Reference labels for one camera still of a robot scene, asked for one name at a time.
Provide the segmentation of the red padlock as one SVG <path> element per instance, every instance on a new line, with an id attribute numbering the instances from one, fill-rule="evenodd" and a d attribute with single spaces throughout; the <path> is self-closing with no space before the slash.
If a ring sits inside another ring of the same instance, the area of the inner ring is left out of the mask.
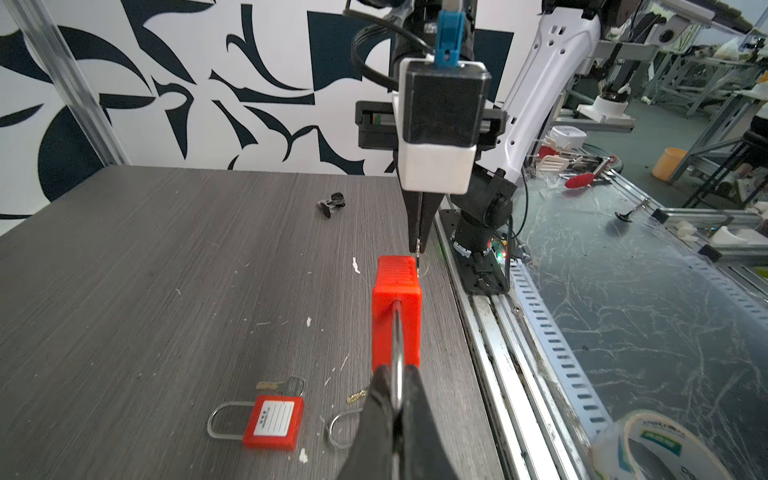
<path id="1" fill-rule="evenodd" d="M 405 404 L 408 376 L 420 370 L 422 303 L 416 260 L 380 257 L 372 290 L 371 363 L 374 376 L 383 382 L 378 396 L 391 421 Z"/>
<path id="2" fill-rule="evenodd" d="M 261 381 L 256 389 L 260 395 L 254 401 L 226 401 L 208 416 L 206 432 L 216 440 L 239 441 L 252 449 L 293 451 L 297 445 L 303 418 L 305 380 L 290 376 L 283 381 Z M 241 434 L 214 430 L 217 415 L 229 408 L 247 408 L 249 421 Z"/>

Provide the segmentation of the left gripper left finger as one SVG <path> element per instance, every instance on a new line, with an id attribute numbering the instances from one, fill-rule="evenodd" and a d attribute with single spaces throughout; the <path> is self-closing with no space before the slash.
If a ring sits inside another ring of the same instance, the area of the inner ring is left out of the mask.
<path id="1" fill-rule="evenodd" d="M 355 439 L 338 479 L 391 479 L 395 416 L 391 400 L 390 368 L 376 369 L 357 427 Z"/>

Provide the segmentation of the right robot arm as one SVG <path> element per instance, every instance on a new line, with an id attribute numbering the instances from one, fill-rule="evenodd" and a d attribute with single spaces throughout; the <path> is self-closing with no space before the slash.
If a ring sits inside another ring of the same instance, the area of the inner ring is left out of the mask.
<path id="1" fill-rule="evenodd" d="M 483 252 L 507 218 L 525 158 L 558 95 L 630 1 L 545 1 L 503 106 L 487 107 L 492 76 L 474 52 L 473 1 L 379 1 L 353 38 L 358 72 L 391 96 L 393 153 L 408 248 L 423 253 L 442 198 L 455 195 Z"/>

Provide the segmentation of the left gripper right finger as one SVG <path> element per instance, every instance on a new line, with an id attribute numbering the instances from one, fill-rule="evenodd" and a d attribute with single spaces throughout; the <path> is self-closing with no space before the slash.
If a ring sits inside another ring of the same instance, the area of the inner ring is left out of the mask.
<path id="1" fill-rule="evenodd" d="M 400 412 L 401 479 L 458 479 L 442 444 L 419 370 L 408 365 Z"/>

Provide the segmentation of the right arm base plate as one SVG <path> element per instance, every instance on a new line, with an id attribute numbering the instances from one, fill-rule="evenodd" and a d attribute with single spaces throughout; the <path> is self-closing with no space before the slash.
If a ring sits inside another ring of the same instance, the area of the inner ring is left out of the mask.
<path id="1" fill-rule="evenodd" d="M 468 295 L 506 294 L 510 280 L 492 247 L 494 231 L 471 224 L 456 210 L 440 210 L 439 221 L 463 290 Z"/>

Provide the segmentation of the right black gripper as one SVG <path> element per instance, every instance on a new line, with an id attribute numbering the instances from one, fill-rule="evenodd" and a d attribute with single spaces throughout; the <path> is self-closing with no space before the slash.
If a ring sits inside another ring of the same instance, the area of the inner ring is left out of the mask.
<path id="1" fill-rule="evenodd" d="M 505 131 L 508 114 L 498 108 L 485 109 L 479 130 L 477 150 L 488 151 L 498 144 Z M 358 146 L 367 150 L 398 149 L 398 136 L 393 106 L 390 102 L 357 101 L 355 123 Z M 407 215 L 408 249 L 425 252 L 434 217 L 445 197 L 441 193 L 402 191 Z"/>

